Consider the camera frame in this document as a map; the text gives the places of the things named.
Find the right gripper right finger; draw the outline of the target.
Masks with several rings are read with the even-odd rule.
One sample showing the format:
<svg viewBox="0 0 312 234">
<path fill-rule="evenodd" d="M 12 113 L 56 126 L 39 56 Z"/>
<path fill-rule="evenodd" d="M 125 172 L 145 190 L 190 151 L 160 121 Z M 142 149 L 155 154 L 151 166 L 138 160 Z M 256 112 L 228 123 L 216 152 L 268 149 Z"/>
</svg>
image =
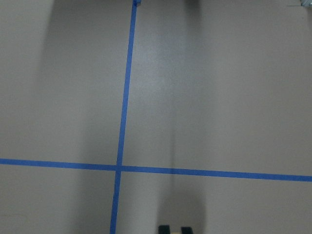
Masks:
<svg viewBox="0 0 312 234">
<path fill-rule="evenodd" d="M 181 227 L 181 234 L 193 234 L 192 227 Z"/>
</svg>

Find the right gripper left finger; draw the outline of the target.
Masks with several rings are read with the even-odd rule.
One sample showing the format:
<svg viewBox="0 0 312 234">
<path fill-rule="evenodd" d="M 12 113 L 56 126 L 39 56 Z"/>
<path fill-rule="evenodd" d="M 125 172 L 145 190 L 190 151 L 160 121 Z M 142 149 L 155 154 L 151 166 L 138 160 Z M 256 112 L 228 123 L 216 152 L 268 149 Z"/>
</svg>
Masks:
<svg viewBox="0 0 312 234">
<path fill-rule="evenodd" d="M 158 234 L 170 234 L 170 226 L 169 225 L 160 225 L 158 227 Z"/>
</svg>

